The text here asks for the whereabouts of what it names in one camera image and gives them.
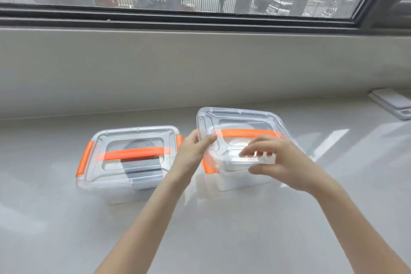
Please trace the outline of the person's right hand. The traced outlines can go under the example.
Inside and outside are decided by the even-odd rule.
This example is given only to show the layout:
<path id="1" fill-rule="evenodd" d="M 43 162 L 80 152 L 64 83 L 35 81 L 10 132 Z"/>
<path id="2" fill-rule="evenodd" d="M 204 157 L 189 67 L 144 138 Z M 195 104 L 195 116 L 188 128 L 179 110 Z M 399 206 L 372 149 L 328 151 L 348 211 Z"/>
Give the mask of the person's right hand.
<path id="1" fill-rule="evenodd" d="M 275 179 L 291 188 L 314 195 L 330 181 L 330 176 L 290 140 L 260 135 L 249 142 L 239 156 L 252 157 L 263 154 L 275 154 L 275 164 L 283 167 L 282 178 Z"/>

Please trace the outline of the person's left hand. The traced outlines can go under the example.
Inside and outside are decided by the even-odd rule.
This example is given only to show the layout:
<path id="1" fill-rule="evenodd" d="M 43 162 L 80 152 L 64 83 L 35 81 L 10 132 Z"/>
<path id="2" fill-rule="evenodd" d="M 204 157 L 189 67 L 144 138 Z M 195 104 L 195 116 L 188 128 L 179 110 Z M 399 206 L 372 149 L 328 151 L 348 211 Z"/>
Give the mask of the person's left hand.
<path id="1" fill-rule="evenodd" d="M 169 175 L 181 186 L 187 187 L 199 167 L 204 154 L 198 152 L 198 130 L 193 130 L 179 147 Z"/>

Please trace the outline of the white kitchen scale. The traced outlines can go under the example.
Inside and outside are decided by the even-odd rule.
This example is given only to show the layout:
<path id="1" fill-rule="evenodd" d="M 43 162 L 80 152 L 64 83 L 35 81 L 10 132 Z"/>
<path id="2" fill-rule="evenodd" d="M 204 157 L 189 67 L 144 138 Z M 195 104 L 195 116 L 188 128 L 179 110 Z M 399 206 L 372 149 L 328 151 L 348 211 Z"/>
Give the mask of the white kitchen scale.
<path id="1" fill-rule="evenodd" d="M 402 121 L 411 120 L 411 99 L 393 89 L 372 90 L 368 96 Z"/>

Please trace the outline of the clear storage box base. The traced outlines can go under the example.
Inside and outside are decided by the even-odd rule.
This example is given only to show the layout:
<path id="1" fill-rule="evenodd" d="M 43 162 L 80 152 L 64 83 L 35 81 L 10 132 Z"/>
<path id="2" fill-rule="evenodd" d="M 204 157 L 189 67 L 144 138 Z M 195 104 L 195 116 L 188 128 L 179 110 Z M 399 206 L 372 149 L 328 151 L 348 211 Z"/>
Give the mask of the clear storage box base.
<path id="1" fill-rule="evenodd" d="M 251 174 L 249 168 L 257 164 L 275 164 L 275 154 L 267 156 L 239 156 L 242 148 L 226 150 L 222 154 L 208 150 L 202 165 L 206 174 L 215 174 L 215 184 L 220 192 L 268 183 L 270 176 Z"/>

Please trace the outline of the clear lid with orange handle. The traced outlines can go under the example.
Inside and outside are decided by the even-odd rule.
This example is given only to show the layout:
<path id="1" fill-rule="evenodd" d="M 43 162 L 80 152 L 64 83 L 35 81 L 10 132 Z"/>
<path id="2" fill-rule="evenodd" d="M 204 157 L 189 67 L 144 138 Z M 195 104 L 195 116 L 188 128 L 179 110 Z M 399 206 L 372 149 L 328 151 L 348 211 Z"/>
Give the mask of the clear lid with orange handle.
<path id="1" fill-rule="evenodd" d="M 203 107 L 197 113 L 199 139 L 216 134 L 217 140 L 204 154 L 206 174 L 248 173 L 258 163 L 274 163 L 275 155 L 240 157 L 239 153 L 258 136 L 274 136 L 298 145 L 278 115 L 271 112 L 226 107 Z"/>

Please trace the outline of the person's left forearm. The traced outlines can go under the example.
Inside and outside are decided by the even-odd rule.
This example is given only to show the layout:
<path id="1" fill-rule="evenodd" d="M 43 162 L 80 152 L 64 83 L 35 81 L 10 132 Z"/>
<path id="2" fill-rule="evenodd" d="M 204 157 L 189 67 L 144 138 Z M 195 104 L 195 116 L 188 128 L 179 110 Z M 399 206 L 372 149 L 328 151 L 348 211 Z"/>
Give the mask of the person's left forearm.
<path id="1" fill-rule="evenodd" d="M 192 176 L 172 171 L 167 174 L 94 274 L 147 274 Z"/>

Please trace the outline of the clear storage box orange latches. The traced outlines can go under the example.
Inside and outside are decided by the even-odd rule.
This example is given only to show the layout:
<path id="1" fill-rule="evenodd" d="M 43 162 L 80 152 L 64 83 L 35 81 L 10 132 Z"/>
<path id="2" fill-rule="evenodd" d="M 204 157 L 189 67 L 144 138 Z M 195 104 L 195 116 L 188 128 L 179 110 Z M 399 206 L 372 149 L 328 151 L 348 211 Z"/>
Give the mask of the clear storage box orange latches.
<path id="1" fill-rule="evenodd" d="M 109 204 L 146 201 L 170 171 L 182 140 L 170 125 L 99 131 L 81 157 L 76 187 Z"/>

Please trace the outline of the person's right forearm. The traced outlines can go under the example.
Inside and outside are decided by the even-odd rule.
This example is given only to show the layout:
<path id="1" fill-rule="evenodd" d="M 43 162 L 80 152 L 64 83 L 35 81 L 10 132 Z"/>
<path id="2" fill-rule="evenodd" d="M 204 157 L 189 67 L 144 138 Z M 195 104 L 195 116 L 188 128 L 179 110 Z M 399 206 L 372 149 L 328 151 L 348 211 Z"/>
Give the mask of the person's right forearm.
<path id="1" fill-rule="evenodd" d="M 310 187 L 355 274 L 411 274 L 347 192 L 332 178 Z"/>

